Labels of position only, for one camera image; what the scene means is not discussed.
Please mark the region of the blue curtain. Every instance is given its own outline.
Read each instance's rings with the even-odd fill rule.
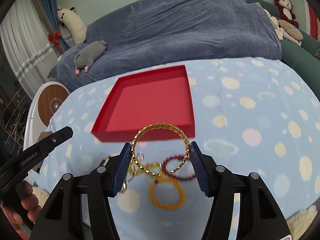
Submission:
[[[55,29],[55,31],[59,30],[56,0],[41,0],[41,3],[52,24],[52,27]],[[60,44],[64,50],[70,49],[70,46],[62,37],[60,37]]]

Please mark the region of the red beaded bracelet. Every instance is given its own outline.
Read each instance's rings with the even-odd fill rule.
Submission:
[[[180,176],[176,176],[176,175],[174,175],[174,174],[170,174],[170,173],[167,171],[167,169],[166,169],[166,166],[167,166],[167,164],[168,164],[169,161],[171,161],[171,160],[182,161],[183,158],[184,158],[184,155],[175,155],[175,156],[171,156],[171,157],[167,158],[167,159],[162,163],[162,165],[161,165],[161,171],[162,171],[165,175],[167,175],[167,176],[169,176],[169,177],[172,177],[172,178],[174,178],[174,179],[176,179],[176,180],[180,180],[180,181],[193,180],[193,179],[196,177],[195,174],[192,175],[192,176],[189,176],[189,177],[180,177]]]

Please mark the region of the orange beaded bracelet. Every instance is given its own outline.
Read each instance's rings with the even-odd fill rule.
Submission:
[[[179,203],[174,204],[174,205],[167,205],[167,204],[160,203],[159,201],[156,200],[155,194],[154,194],[154,189],[155,189],[156,185],[161,182],[171,182],[177,188],[177,190],[179,191],[179,194],[180,194]],[[151,186],[150,186],[149,196],[150,196],[150,200],[152,201],[152,203],[154,205],[156,205],[159,208],[165,209],[165,210],[174,210],[174,209],[180,208],[184,204],[185,199],[186,199],[186,195],[183,192],[183,189],[182,189],[180,183],[175,181],[174,179],[168,178],[168,177],[156,179],[155,182],[153,184],[151,184]]]

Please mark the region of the green sofa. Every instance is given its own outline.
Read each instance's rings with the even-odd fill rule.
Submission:
[[[260,3],[271,15],[279,19],[280,14],[276,5],[263,0],[246,1]],[[320,43],[305,32],[301,30],[300,32],[303,35],[301,47],[286,39],[281,41],[282,61],[290,66],[320,99],[320,62],[315,58],[320,51]]]

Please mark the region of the gold bracelet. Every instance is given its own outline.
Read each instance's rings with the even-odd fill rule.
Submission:
[[[186,195],[183,192],[183,189],[182,189],[180,183],[178,183],[174,179],[168,178],[168,177],[161,178],[161,179],[156,179],[156,180],[157,180],[157,182],[152,183],[151,186],[150,186],[150,189],[149,189],[149,196],[150,196],[151,202],[154,205],[156,205],[157,207],[165,209],[165,210],[174,210],[174,209],[181,208],[181,206],[184,204],[184,202],[186,200]],[[179,201],[178,204],[167,205],[167,204],[162,204],[162,203],[160,203],[159,201],[156,200],[155,194],[154,194],[154,189],[155,189],[156,185],[158,183],[161,183],[161,182],[171,182],[177,188],[177,190],[179,191],[179,194],[180,194],[180,201]]]
[[[136,156],[135,156],[135,153],[134,153],[134,150],[135,150],[135,147],[136,147],[136,143],[137,141],[139,140],[139,138],[144,135],[146,132],[148,131],[151,131],[151,130],[154,130],[154,129],[168,129],[168,130],[171,130],[171,131],[174,131],[176,134],[178,134],[181,139],[183,140],[184,142],[184,145],[186,147],[186,154],[183,158],[183,160],[181,161],[181,163],[179,164],[178,167],[176,167],[174,170],[170,171],[169,173],[170,174],[173,174],[175,173],[176,171],[178,171],[182,166],[183,164],[186,162],[186,160],[188,159],[188,155],[189,155],[189,140],[188,140],[188,137],[185,135],[185,133],[180,130],[178,127],[174,126],[173,124],[168,124],[168,123],[155,123],[155,124],[151,124],[151,125],[148,125],[144,128],[142,128],[137,134],[136,136],[134,137],[133,141],[132,141],[132,145],[131,145],[131,154],[132,154],[132,159],[134,161],[134,163],[140,168],[142,169],[144,172],[146,172],[147,174],[151,175],[151,176],[160,176],[159,173],[155,173],[155,172],[151,172],[151,171],[148,171],[147,169],[145,169],[140,163],[139,161],[137,160]]]

